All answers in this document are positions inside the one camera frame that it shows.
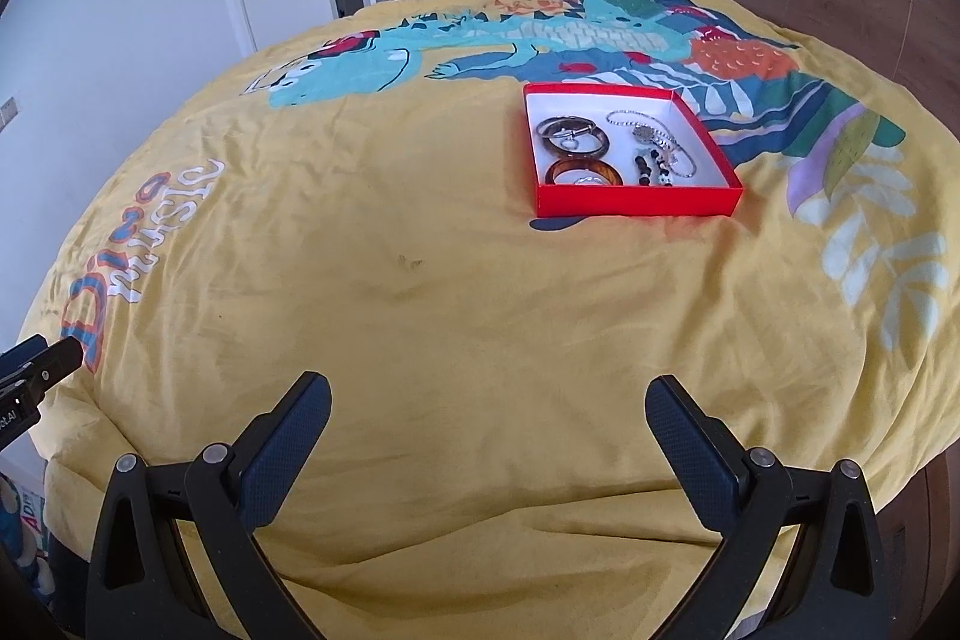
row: bed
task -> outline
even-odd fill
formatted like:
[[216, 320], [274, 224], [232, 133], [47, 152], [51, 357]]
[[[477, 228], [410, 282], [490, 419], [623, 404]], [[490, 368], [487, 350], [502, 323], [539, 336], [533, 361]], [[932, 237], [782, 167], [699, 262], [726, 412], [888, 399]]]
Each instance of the bed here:
[[[334, 413], [258, 539], [323, 632], [645, 637], [716, 543], [643, 424], [672, 372], [745, 444], [864, 466], [909, 636], [960, 546], [960, 15], [900, 1], [392, 2], [233, 68], [25, 323], [85, 343], [34, 431], [51, 530], [89, 555], [118, 456], [193, 458], [313, 369]], [[535, 220], [520, 86], [554, 79], [681, 91], [737, 212]]]

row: metal screw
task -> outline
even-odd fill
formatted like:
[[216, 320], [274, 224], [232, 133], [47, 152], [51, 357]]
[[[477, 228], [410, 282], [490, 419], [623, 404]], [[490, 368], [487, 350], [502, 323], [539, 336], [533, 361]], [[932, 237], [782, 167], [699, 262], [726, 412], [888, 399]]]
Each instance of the metal screw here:
[[203, 460], [208, 464], [219, 464], [227, 458], [227, 446], [217, 442], [203, 448]]
[[130, 472], [133, 467], [136, 467], [136, 456], [133, 456], [133, 453], [117, 459], [117, 472]]
[[840, 462], [840, 471], [851, 480], [856, 480], [860, 477], [860, 467], [857, 466], [855, 461], [850, 461], [848, 458], [844, 458], [843, 461]]
[[752, 448], [750, 451], [750, 461], [758, 467], [772, 467], [776, 464], [776, 456], [766, 448]]

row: red box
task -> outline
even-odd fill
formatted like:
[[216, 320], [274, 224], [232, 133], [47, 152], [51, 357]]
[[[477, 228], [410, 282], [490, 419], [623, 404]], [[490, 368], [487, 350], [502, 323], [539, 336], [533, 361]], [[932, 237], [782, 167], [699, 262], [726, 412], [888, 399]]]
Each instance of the red box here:
[[[579, 215], [731, 215], [743, 194], [743, 185], [730, 162], [677, 92], [628, 85], [532, 83], [524, 87], [523, 99], [527, 138], [534, 159], [538, 218], [572, 218]], [[645, 110], [639, 113], [631, 109], [608, 109], [611, 106], [643, 106]], [[638, 180], [637, 184], [630, 184], [620, 170], [616, 171], [624, 185], [548, 184], [544, 182], [542, 171], [552, 153], [542, 145], [538, 148], [540, 139], [535, 129], [541, 123], [537, 119], [539, 115], [545, 115], [546, 119], [563, 115], [582, 116], [598, 126], [604, 122], [610, 124], [613, 116], [629, 119], [632, 115], [645, 115], [656, 119], [675, 139], [683, 137], [686, 140], [694, 152], [685, 149], [683, 152], [688, 154], [694, 172], [700, 172], [703, 166], [698, 179], [707, 184], [683, 185], [678, 182], [672, 188], [640, 185]], [[614, 132], [619, 134], [616, 127], [608, 127], [607, 132], [609, 137]], [[622, 134], [620, 138], [621, 150], [617, 154], [622, 160], [623, 156], [629, 155], [627, 146], [634, 145], [637, 148], [638, 143], [632, 142], [629, 136], [624, 138]], [[604, 154], [600, 160], [608, 163], [606, 159], [613, 157], [613, 151], [611, 140], [610, 153]]]

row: wooden bed frame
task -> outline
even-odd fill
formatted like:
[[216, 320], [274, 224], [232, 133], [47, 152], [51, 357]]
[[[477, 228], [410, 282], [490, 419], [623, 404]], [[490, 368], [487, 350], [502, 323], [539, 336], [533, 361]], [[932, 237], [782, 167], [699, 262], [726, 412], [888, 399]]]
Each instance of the wooden bed frame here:
[[[906, 87], [960, 139], [960, 0], [734, 1]], [[960, 572], [960, 442], [920, 470], [877, 517], [891, 581], [891, 638], [905, 640]]]

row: electrical outlet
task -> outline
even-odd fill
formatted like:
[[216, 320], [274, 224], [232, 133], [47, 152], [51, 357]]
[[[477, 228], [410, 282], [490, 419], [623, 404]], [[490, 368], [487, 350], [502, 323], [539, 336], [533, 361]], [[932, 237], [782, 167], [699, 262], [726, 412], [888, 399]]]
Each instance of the electrical outlet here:
[[0, 128], [4, 128], [12, 121], [20, 110], [17, 109], [16, 100], [11, 96], [3, 105], [0, 106]]

